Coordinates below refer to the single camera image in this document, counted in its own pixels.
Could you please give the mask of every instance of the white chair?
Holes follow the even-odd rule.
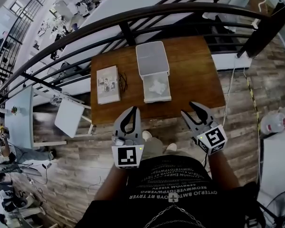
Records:
[[[82,115],[85,108],[91,109],[90,106],[80,104],[71,99],[62,99],[56,115],[55,125],[71,138],[92,136],[92,121]],[[91,125],[87,133],[76,134],[81,118],[88,121]]]

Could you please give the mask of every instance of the yellow and black striped tape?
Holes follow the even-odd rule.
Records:
[[[257,132],[258,132],[258,134],[260,135],[260,134],[261,134],[260,114],[259,114],[258,109],[257,109],[257,106],[256,106],[257,103],[256,103],[255,97],[254,97],[254,95],[253,95],[252,88],[250,87],[250,83],[249,83],[249,81],[248,81],[248,79],[247,79],[245,73],[244,73],[244,76],[245,76],[245,79],[246,79],[246,81],[247,81],[247,86],[248,86],[248,89],[249,89],[249,91],[250,91],[251,99],[252,99],[252,101],[253,101],[253,107],[254,107],[255,112],[256,112],[256,117],[257,117],[257,118],[256,118],[256,122],[257,122]]]

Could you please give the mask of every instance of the floor below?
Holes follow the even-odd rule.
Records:
[[[251,68],[245,71],[253,88],[260,117],[279,106],[285,106],[285,49],[276,37],[253,59]],[[225,99],[229,91],[232,72],[219,72],[218,76]],[[89,102],[90,95],[81,98]],[[219,123],[223,122],[224,107],[213,109]],[[93,200],[95,193],[106,178],[112,164],[111,136],[113,124],[97,125],[92,137],[70,139],[54,126],[57,107],[42,105],[34,108],[34,138],[39,141],[66,140],[67,144],[57,146],[58,158],[48,169],[46,185],[35,183],[42,195],[23,174],[11,175],[15,186],[26,193],[35,193],[44,201],[47,218],[58,224],[73,227],[82,217]],[[230,89],[228,115],[224,125],[228,143],[224,153],[242,185],[256,181],[258,176],[258,136],[256,114],[243,71],[234,73]],[[83,122],[79,131],[87,131],[89,125]],[[149,130],[167,147],[176,143],[199,161],[205,154],[191,142],[191,133],[180,118],[145,120],[143,130]],[[34,177],[45,183],[43,177]]]

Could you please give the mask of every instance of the forearm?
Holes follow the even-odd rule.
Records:
[[[119,169],[113,165],[94,200],[113,200],[117,198],[126,187],[127,181],[127,170]]]
[[[209,156],[212,179],[223,190],[239,187],[239,182],[222,151]]]
[[[4,157],[8,157],[10,155],[10,146],[9,146],[9,143],[6,139],[4,139],[4,147],[2,148],[2,155]]]

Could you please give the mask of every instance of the wooden table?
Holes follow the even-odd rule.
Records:
[[[146,104],[143,81],[138,73],[135,46],[117,49],[92,58],[91,113],[93,124],[113,123],[127,108],[137,106],[141,118],[172,118],[181,116],[181,109],[192,112],[189,101],[209,108],[225,105],[225,99],[211,53],[203,37],[163,40],[170,66],[172,100]],[[96,71],[117,65],[118,73],[126,74],[128,89],[121,90],[121,101],[98,104]]]

